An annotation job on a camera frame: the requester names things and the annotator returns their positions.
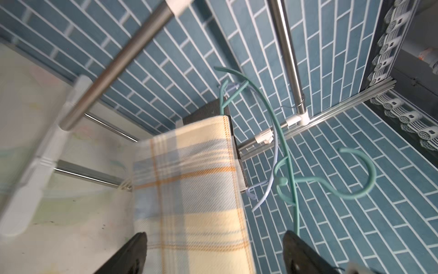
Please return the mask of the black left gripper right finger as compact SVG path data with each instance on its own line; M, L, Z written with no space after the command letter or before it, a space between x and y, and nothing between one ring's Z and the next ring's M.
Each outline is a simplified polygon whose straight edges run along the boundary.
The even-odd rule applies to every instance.
M288 274L339 273L293 231L285 232L282 244L283 258Z

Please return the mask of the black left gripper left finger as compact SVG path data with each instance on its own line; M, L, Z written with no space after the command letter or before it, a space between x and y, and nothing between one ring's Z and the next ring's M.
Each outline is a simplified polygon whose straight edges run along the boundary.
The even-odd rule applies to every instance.
M147 234L136 233L95 274L142 274L147 257Z

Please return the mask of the pastel plaid scarf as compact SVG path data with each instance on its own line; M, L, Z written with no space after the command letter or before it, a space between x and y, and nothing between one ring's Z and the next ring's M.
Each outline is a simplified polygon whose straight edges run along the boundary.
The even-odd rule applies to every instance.
M144 273L255 273L240 177L227 116L139 142L133 224L148 238Z

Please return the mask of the green clothes hanger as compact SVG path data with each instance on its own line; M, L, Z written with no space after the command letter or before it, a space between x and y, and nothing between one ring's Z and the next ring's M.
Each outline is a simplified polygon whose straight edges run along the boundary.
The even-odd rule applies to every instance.
M235 97L240 95L247 87L251 87L252 90L255 92L255 94L257 94L260 97L260 99L262 100L264 106L266 107L266 109L270 115L271 122L274 126L274 131L273 131L274 148L277 149L279 146L282 146L282 152L283 152L284 157L280 160L274 161L274 167L272 168L272 171L271 171L272 178L268 180L267 192L265 193L263 198L261 200L259 200L258 204L255 206L255 208L253 210L256 210L257 208L259 208L260 205L266 200L266 197L268 196L268 194L271 190L272 184L274 182L276 182L278 196L286 204L293 206L294 232L297 235L299 235L300 234L300 205L299 205L298 194L297 194L297 184L298 183L318 182L319 184L321 184L325 188L325 190L329 191L334 196L341 198L341 199L344 199L344 200L359 199L359 198L367 195L375 187L376 168L375 168L373 161L365 153L363 153L359 150L355 150L355 149L347 148L347 147L339 148L338 152L339 153L353 154L353 155L357 156L358 158L360 158L363 161L363 163L367 167L368 178L367 178L366 184L364 185L364 187L361 190L359 190L357 192L351 192L351 193L342 193L342 192L338 191L337 189L335 189L326 179L321 178L321 177L296 178L294 176L294 171L293 171L293 155L290 152L290 148L287 144L285 134L284 134L283 130L281 129L281 125L280 125L280 123L277 119L277 116L276 116L269 100L267 99L267 97L247 76L245 76L241 72L234 70L232 68L230 69L230 68L222 67L222 66L215 66L214 69L217 71L220 71L220 72L233 74L233 75L240 77L244 80L243 83L240 84L240 86L236 90L236 92L234 94L232 94L226 100L223 98L223 96L224 96L225 89L227 88L229 81L226 80L221 84L221 86L220 86L220 99L219 99L219 101L220 101L220 114L224 114L225 108L230 103L233 102Z

